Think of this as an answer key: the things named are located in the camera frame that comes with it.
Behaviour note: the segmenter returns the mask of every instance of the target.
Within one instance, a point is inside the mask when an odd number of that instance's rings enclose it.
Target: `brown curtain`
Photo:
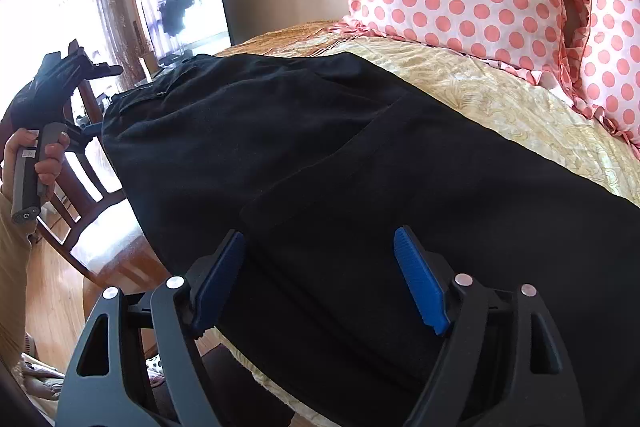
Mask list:
[[[133,30],[133,24],[127,14],[124,0],[96,0],[102,29],[110,46],[111,55],[124,68],[117,79],[118,87],[127,90],[134,87],[136,82],[145,78],[145,73],[138,60],[138,41]]]

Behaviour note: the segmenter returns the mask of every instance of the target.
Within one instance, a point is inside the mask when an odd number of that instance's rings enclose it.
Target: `blue clamp pad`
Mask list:
[[[443,287],[444,280],[432,271],[428,254],[409,227],[396,230],[394,254],[422,320],[433,327],[437,335],[442,335],[451,324],[446,309],[447,287]]]
[[[191,299],[194,310],[191,328],[199,335],[218,323],[244,261],[244,235],[234,232],[225,237],[212,257],[217,259]]]
[[[94,139],[96,136],[102,135],[102,122],[92,123],[82,128],[82,136]]]

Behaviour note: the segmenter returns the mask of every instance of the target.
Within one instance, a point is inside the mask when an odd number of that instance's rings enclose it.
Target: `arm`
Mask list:
[[[20,227],[11,221],[15,155],[21,146],[30,146],[34,140],[33,134],[20,129],[4,147],[3,183],[0,188],[0,361],[8,369],[18,363],[24,350],[27,263],[31,253],[28,235],[35,230],[34,221]],[[59,143],[47,146],[48,159],[36,164],[40,180],[48,185],[49,198],[60,174],[68,141],[68,136],[61,134]]]

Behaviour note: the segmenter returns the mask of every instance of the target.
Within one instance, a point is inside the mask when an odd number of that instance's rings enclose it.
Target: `finger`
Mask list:
[[[27,131],[24,127],[18,129],[11,135],[11,138],[7,140],[4,146],[4,157],[6,158],[7,153],[15,156],[20,147],[33,147],[36,138],[37,135]]]
[[[45,195],[45,198],[47,201],[51,201],[51,198],[53,197],[55,190],[56,190],[56,184],[47,185],[47,194]]]
[[[35,169],[38,174],[53,174],[55,177],[58,177],[62,170],[62,164],[58,160],[48,158],[36,163]]]
[[[62,143],[50,143],[44,148],[47,158],[57,160],[62,163],[65,160],[65,147]]]
[[[64,149],[69,147],[69,143],[71,140],[69,139],[69,135],[66,132],[61,132],[60,136],[58,136],[58,143],[62,145]]]
[[[43,185],[47,185],[52,187],[53,185],[56,184],[56,177],[53,174],[38,174],[38,178],[40,179],[40,181],[42,182]]]

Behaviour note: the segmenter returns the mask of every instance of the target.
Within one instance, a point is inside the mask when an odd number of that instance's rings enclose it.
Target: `television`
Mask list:
[[[140,0],[158,63],[215,54],[233,44],[223,0]]]

